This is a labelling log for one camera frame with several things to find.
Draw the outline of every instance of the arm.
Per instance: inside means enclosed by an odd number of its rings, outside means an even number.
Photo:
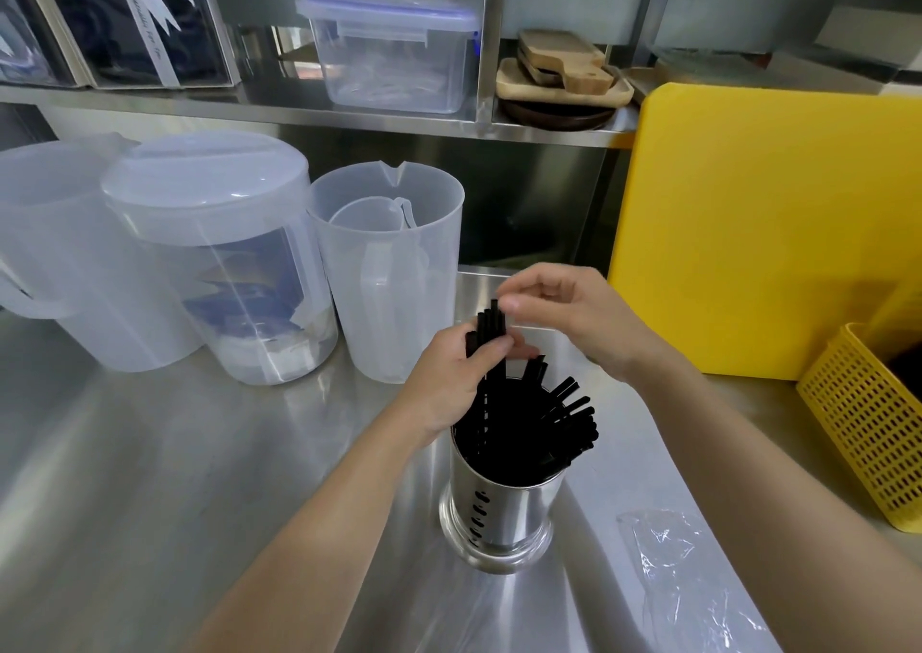
[[[504,356],[537,352],[513,334],[467,359],[465,333],[473,329],[435,336],[394,402],[211,612],[192,651],[336,647],[410,457],[467,412],[478,381]]]
[[[598,272],[537,265],[498,293],[518,322],[559,329],[640,394],[785,650],[922,650],[922,571],[725,403]]]

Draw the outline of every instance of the plastic pitcher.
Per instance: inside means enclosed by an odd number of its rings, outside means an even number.
[[[106,134],[0,153],[0,304],[57,319],[109,368],[143,372],[202,340],[99,189],[132,146]]]
[[[148,141],[102,178],[221,365],[247,384],[304,376],[339,338],[308,183],[298,150],[241,131]]]
[[[308,190],[352,362],[401,384],[432,336],[455,322],[464,188],[447,172],[363,162]]]

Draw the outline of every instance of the plastic bag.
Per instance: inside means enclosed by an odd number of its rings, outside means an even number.
[[[781,650],[703,519],[644,510],[620,515],[618,527],[657,653]]]

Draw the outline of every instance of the yellow cutting board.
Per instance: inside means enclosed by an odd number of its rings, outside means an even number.
[[[608,280],[709,374],[798,379],[922,252],[922,99],[669,83]]]

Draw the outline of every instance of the metal shelf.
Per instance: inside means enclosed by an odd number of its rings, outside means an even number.
[[[544,131],[506,121],[495,109],[497,120],[478,123],[474,97],[455,114],[353,109],[333,104],[322,80],[269,75],[245,80],[236,88],[179,91],[0,85],[0,102],[607,148],[631,147],[636,126],[631,110],[619,110],[621,115],[609,127],[596,131]],[[615,130],[616,125],[623,129]]]

